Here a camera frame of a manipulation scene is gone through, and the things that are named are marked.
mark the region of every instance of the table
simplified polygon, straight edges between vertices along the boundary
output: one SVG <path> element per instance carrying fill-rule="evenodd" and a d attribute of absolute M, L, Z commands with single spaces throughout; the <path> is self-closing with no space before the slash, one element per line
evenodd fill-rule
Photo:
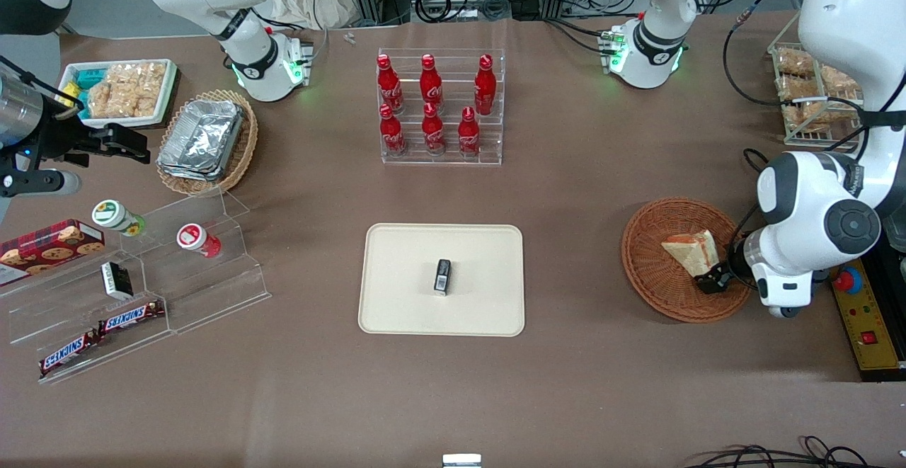
<path fill-rule="evenodd" d="M 753 95 L 772 95 L 762 55 L 789 16 L 757 14 L 732 42 Z M 799 452 L 806 433 L 894 464 L 906 390 L 854 383 L 829 290 L 795 320 L 753 297 L 730 319 L 683 325 L 622 271 L 619 240 L 638 207 L 683 195 L 741 217 L 757 177 L 741 149 L 784 149 L 777 109 L 747 103 L 723 76 L 732 20 L 699 17 L 679 71 L 653 91 L 602 76 L 591 52 L 543 23 L 352 30 L 354 46 L 334 33 L 311 87 L 253 103 L 261 137 L 234 191 L 252 209 L 246 243 L 274 296 L 49 387 L 36 383 L 33 351 L 0 343 L 0 464 L 398 467 L 481 452 L 488 467 L 680 466 L 732 443 Z M 379 46 L 504 47 L 504 165 L 383 166 Z M 62 47 L 64 63 L 174 59 L 177 105 L 236 88 L 210 37 L 66 36 Z M 107 197 L 137 212 L 178 199 L 152 166 L 126 159 L 93 157 L 81 175 L 77 195 L 13 201 L 0 239 L 88 217 Z M 362 251 L 377 222 L 518 226 L 524 332 L 361 332 Z"/>

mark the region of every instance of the white tray of snacks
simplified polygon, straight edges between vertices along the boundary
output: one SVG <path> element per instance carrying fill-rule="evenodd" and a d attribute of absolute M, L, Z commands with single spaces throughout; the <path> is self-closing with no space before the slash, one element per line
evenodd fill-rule
<path fill-rule="evenodd" d="M 74 62 L 66 65 L 58 89 L 85 104 L 79 117 L 86 126 L 145 126 L 164 119 L 176 75 L 170 59 Z M 70 103 L 59 95 L 56 100 Z"/>

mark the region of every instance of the emergency stop button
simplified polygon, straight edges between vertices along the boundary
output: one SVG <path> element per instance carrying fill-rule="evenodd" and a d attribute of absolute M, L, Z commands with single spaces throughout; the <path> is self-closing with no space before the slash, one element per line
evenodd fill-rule
<path fill-rule="evenodd" d="M 834 289 L 854 295 L 861 291 L 861 274 L 852 267 L 840 268 L 840 273 L 834 279 Z"/>

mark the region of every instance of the wicker basket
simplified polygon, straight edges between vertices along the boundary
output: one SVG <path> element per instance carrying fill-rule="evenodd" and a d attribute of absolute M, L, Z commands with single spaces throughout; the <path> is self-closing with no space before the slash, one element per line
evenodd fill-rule
<path fill-rule="evenodd" d="M 632 287 L 660 313 L 687 323 L 711 323 L 744 305 L 750 290 L 733 281 L 723 293 L 706 295 L 660 242 L 667 236 L 711 230 L 724 258 L 735 226 L 720 210 L 698 200 L 673 197 L 643 206 L 626 225 L 622 263 Z"/>
<path fill-rule="evenodd" d="M 210 188 L 217 186 L 219 186 L 221 190 L 230 190 L 230 188 L 235 187 L 236 184 L 239 183 L 239 180 L 246 174 L 248 165 L 252 162 L 252 153 L 255 152 L 255 144 L 258 142 L 258 120 L 255 118 L 255 113 L 252 112 L 252 106 L 238 93 L 223 90 L 201 93 L 187 101 L 187 103 L 184 103 L 182 107 L 179 107 L 178 112 L 173 114 L 171 122 L 167 125 L 167 132 L 164 133 L 164 137 L 161 141 L 161 148 L 163 148 L 167 143 L 167 139 L 171 136 L 171 133 L 173 133 L 173 126 L 176 125 L 179 115 L 182 114 L 185 107 L 194 100 L 232 101 L 232 103 L 242 107 L 242 125 L 239 127 L 239 136 L 236 138 L 236 145 L 233 146 L 233 152 L 230 154 L 229 162 L 227 162 L 224 177 L 220 178 L 220 181 L 188 180 L 187 178 L 171 176 L 159 167 L 158 174 L 161 176 L 164 185 L 167 185 L 167 188 L 175 191 L 175 193 L 193 195 L 203 193 L 203 191 L 210 190 Z"/>

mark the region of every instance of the red cookie box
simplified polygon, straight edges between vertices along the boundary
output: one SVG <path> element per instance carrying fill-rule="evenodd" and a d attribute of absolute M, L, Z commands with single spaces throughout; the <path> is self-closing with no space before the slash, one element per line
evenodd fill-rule
<path fill-rule="evenodd" d="M 104 235 L 76 219 L 0 245 L 0 287 L 104 249 Z"/>

